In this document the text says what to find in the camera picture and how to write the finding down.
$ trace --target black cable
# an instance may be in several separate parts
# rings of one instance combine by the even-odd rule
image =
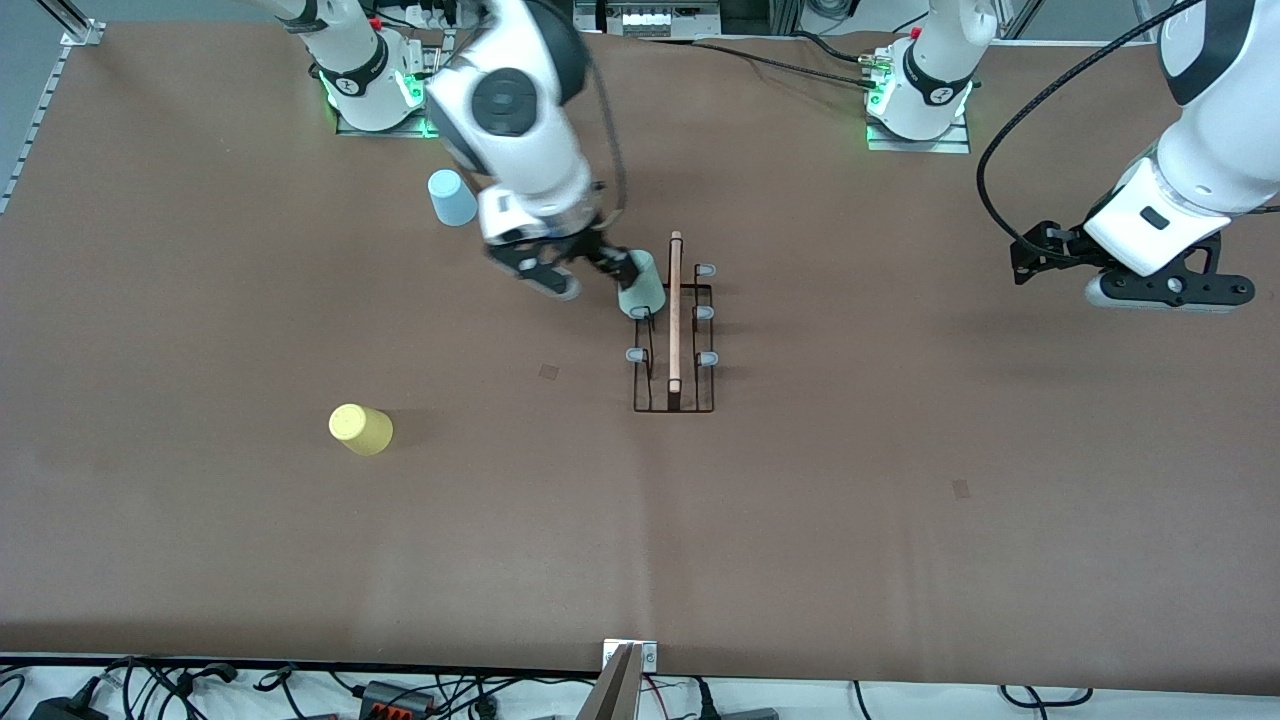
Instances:
[[[387,13],[379,10],[378,9],[378,0],[374,0],[374,5],[372,6],[369,6],[369,5],[365,5],[364,3],[361,3],[360,4],[360,9],[365,12],[365,17],[366,18],[372,18],[374,15],[376,15],[378,18],[380,18],[383,20],[388,20],[388,22],[396,23],[392,27],[413,28],[413,26],[408,24],[407,22],[397,19],[397,18],[393,18],[393,17],[388,15]]]
[[[133,708],[129,707],[129,680],[132,678],[133,678],[133,657],[129,657],[128,665],[124,669],[124,683],[120,685],[120,707],[124,710],[124,720],[134,720]]]
[[[609,155],[613,158],[613,182],[617,184],[617,208],[614,213],[622,213],[627,208],[627,167],[622,161],[622,146],[618,143],[618,128],[613,124],[613,106],[609,105],[609,94],[604,90],[604,76],[600,74],[600,65],[591,59],[591,77],[595,79],[595,94],[600,100],[600,115],[604,118],[604,135],[609,141]]]
[[[911,18],[911,19],[906,20],[905,23],[897,26],[896,28],[891,29],[890,32],[902,32],[908,26],[923,20],[924,15],[928,15],[928,14],[929,14],[928,12],[920,13],[919,15],[915,15],[914,18]]]
[[[307,720],[307,716],[298,710],[298,701],[293,700],[293,691],[289,689],[288,679],[280,683],[280,689],[284,691],[284,700],[289,701],[289,710],[293,711],[293,716],[298,720]]]
[[[293,700],[293,691],[289,689],[289,678],[292,676],[293,676],[293,665],[292,664],[285,665],[284,667],[273,670],[271,673],[268,673],[266,675],[259,678],[257,682],[253,683],[253,689],[260,693],[269,693],[275,688],[280,688],[282,691],[284,691],[284,700],[288,701],[289,708],[293,710],[293,716],[297,717],[298,720],[306,720],[307,716],[303,715],[302,710],[298,708],[298,702]],[[157,720],[163,720],[164,716],[164,706],[161,705],[160,707],[161,707],[160,711],[161,717]]]
[[[146,717],[147,703],[150,703],[151,698],[155,697],[156,688],[159,688],[159,687],[160,687],[160,683],[157,683],[155,678],[147,678],[147,682],[142,684],[142,689],[138,691],[137,697],[134,697],[133,702],[129,703],[129,712],[128,712],[128,715],[131,717],[138,717],[138,720],[142,720],[143,717]],[[142,706],[141,707],[138,706],[138,701],[142,701]],[[133,715],[134,710],[138,711],[138,715]]]
[[[187,717],[195,716],[200,717],[200,720],[209,720],[209,717],[206,717],[205,714],[201,712],[198,707],[192,705],[191,701],[182,694],[178,687],[173,684],[173,680],[169,679],[169,675],[166,673],[160,673],[156,669],[150,667],[148,665],[145,664],[142,666],[147,667],[151,671],[151,676],[156,679],[156,683],[159,683],[161,687],[164,687],[165,691],[169,692],[169,696],[165,697],[165,701],[160,703],[160,715],[157,717],[164,717],[165,706],[169,705],[170,700],[178,698],[178,701],[182,702],[182,705],[187,708]]]
[[[863,700],[863,684],[854,680],[854,696],[858,697],[858,710],[863,711],[863,720],[872,720],[872,714],[867,710],[867,701]]]
[[[1009,237],[1014,238],[1015,242],[1018,242],[1019,245],[1027,247],[1032,252],[1036,252],[1037,255],[1042,255],[1044,258],[1050,258],[1050,259],[1053,259],[1053,260],[1070,260],[1071,259],[1070,256],[1062,255],[1061,252],[1053,252],[1051,250],[1046,250],[1043,247],[1039,247],[1038,245],[1034,245],[1032,241],[1029,241],[1025,237],[1023,237],[1023,234],[1020,232],[1015,231],[1012,228],[1012,225],[1010,225],[1005,220],[1005,218],[1000,214],[1000,211],[996,210],[996,206],[991,201],[991,195],[987,193],[987,164],[991,161],[991,156],[996,152],[996,149],[1000,147],[1000,143],[1005,141],[1005,138],[1009,136],[1009,133],[1012,132],[1014,128],[1018,127],[1019,123],[1021,123],[1024,119],[1027,119],[1027,115],[1032,114],[1032,110],[1034,110],[1036,108],[1039,108],[1039,105],[1042,102],[1044,102],[1044,100],[1048,100],[1048,97],[1051,95],[1053,95],[1055,92],[1057,92],[1059,90],[1061,90],[1061,87],[1064,85],[1066,85],[1068,82],[1070,82],[1073,78],[1075,78],[1076,76],[1079,76],[1084,70],[1092,68],[1100,60],[1102,60],[1107,55],[1115,53],[1119,47],[1121,47],[1123,45],[1125,45],[1130,40],[1133,40],[1133,38],[1138,37],[1139,35],[1147,32],[1148,29],[1158,26],[1160,23],[1165,22],[1166,19],[1169,19],[1169,18],[1171,18],[1171,17],[1181,13],[1183,10],[1185,10],[1185,9],[1188,9],[1188,8],[1193,6],[1193,5],[1198,5],[1198,4],[1203,3],[1203,1],[1204,0],[1183,0],[1181,3],[1178,3],[1178,4],[1172,5],[1172,6],[1170,6],[1167,10],[1156,13],[1149,19],[1147,19],[1147,20],[1144,20],[1142,23],[1138,23],[1138,26],[1135,26],[1133,29],[1125,32],[1120,37],[1117,37],[1117,38],[1112,40],[1111,42],[1108,42],[1106,45],[1106,47],[1102,47],[1101,50],[1098,50],[1097,53],[1089,55],[1084,60],[1080,60],[1074,68],[1071,68],[1071,69],[1066,70],[1065,73],[1062,73],[1057,79],[1055,79],[1053,82],[1051,82],[1048,85],[1048,87],[1046,87],[1044,90],[1042,90],[1039,92],[1039,95],[1037,95],[1036,97],[1032,97],[1030,102],[1028,102],[1027,105],[1024,105],[1023,109],[1019,110],[1016,115],[1014,115],[1007,123],[1005,123],[1005,127],[1000,128],[1000,132],[996,133],[996,137],[993,137],[991,140],[991,145],[988,145],[987,150],[984,150],[982,152],[982,158],[978,159],[978,174],[977,174],[978,199],[982,200],[982,206],[987,209],[987,214],[991,215],[991,219],[995,220],[996,224],[1000,225],[1000,228],[1002,231],[1005,231],[1006,233],[1009,233]]]
[[[339,685],[342,685],[342,689],[347,691],[352,696],[356,694],[356,687],[355,685],[348,685],[347,683],[343,683],[342,678],[339,678],[338,674],[334,673],[333,670],[329,670],[329,676],[333,678],[333,682],[335,682]]]
[[[156,680],[156,678],[155,678],[155,673],[156,673],[156,670],[152,670],[152,675],[151,675],[151,680],[150,680],[154,684],[151,685],[151,689],[147,691],[146,697],[142,698],[142,707],[138,708],[138,720],[146,720],[147,707],[151,706],[151,698],[155,697],[156,691],[159,691],[160,687],[161,687],[160,682]],[[169,673],[173,673],[173,670],[164,670],[164,673],[168,675]]]
[[[703,711],[698,715],[699,720],[721,720],[719,711],[716,710],[716,698],[712,697],[712,688],[707,684],[707,680],[694,675],[694,682],[698,683],[698,694],[703,702]]]
[[[719,51],[719,53],[728,53],[730,55],[736,55],[739,58],[745,58],[748,60],[754,60],[756,63],[764,63],[765,65],[773,65],[774,68],[782,68],[785,70],[791,70],[794,73],[804,73],[806,76],[814,76],[814,77],[820,77],[820,78],[826,78],[826,79],[833,79],[833,81],[837,81],[837,82],[847,82],[849,85],[854,85],[854,86],[861,87],[863,90],[874,90],[876,88],[876,83],[872,82],[872,81],[869,81],[869,79],[851,78],[851,77],[845,77],[845,76],[837,76],[837,74],[833,74],[833,73],[824,73],[822,70],[814,70],[812,68],[801,68],[800,65],[792,65],[790,63],[783,63],[783,61],[780,61],[780,60],[773,60],[771,58],[762,58],[759,55],[751,55],[750,53],[742,53],[741,50],[733,50],[732,47],[724,47],[723,45],[700,45],[696,41],[692,45],[694,45],[694,47],[705,47],[707,50],[716,50],[716,51]]]
[[[1027,694],[1030,696],[1032,701],[1025,702],[1009,694],[1009,685],[1000,685],[1000,697],[1005,698],[1010,705],[1021,707],[1023,710],[1034,710],[1039,714],[1041,720],[1048,720],[1048,708],[1051,707],[1079,707],[1085,702],[1093,700],[1093,688],[1084,688],[1084,693],[1080,697],[1071,700],[1044,700],[1036,692],[1036,688],[1030,685],[1023,685]]]
[[[797,29],[791,33],[791,37],[804,37],[805,40],[812,40],[813,44],[817,45],[819,50],[831,55],[832,58],[836,58],[837,60],[844,60],[846,63],[858,63],[858,55],[841,53],[840,50],[836,50],[835,47],[828,45],[827,41],[822,38],[822,36],[814,35],[806,29]]]
[[[22,691],[27,689],[27,676],[9,675],[4,680],[0,680],[0,688],[8,685],[9,683],[18,683],[18,687],[14,688],[13,694],[9,696],[9,701],[4,703],[3,708],[0,708],[0,720],[4,720],[4,716],[8,715],[10,710],[13,710],[13,703],[18,702],[18,696],[22,694]]]

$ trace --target brown paper mat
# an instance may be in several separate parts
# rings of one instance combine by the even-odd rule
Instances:
[[[1100,311],[1085,270],[1015,288],[975,155],[868,152],[856,90],[593,46],[612,238],[721,270],[712,415],[631,413],[608,283],[443,229],[440,146],[333,137],[279,28],[72,54],[0,219],[0,647],[1280,691],[1274,220],[1226,238],[1239,313]],[[1084,53],[993,49],[978,147]],[[1151,49],[1060,95],[992,165],[1019,227],[1176,117]],[[347,401],[390,450],[326,436]]]

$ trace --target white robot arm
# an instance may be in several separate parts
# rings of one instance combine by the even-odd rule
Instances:
[[[413,77],[421,44],[389,28],[375,31],[358,0],[243,1],[302,38],[329,102],[352,127],[384,131],[422,105],[421,83]]]
[[[489,0],[489,9],[495,24],[426,87],[428,114],[454,160],[497,181],[479,196],[486,252],[559,300],[579,292],[561,266],[575,258],[625,290],[639,270],[626,249],[604,241],[600,186],[562,109],[585,85],[586,45],[539,0]]]
[[[876,51],[891,64],[872,70],[878,88],[867,94],[867,114],[908,140],[945,133],[973,90],[973,73],[997,24],[991,0],[929,0],[918,37]]]
[[[1280,191],[1280,0],[1201,0],[1165,20],[1160,60],[1183,114],[1085,223],[1046,222],[1011,247],[1021,284],[1096,265],[1089,302],[1226,311],[1253,283],[1216,272],[1219,232]],[[1202,270],[1185,260],[1204,251]]]

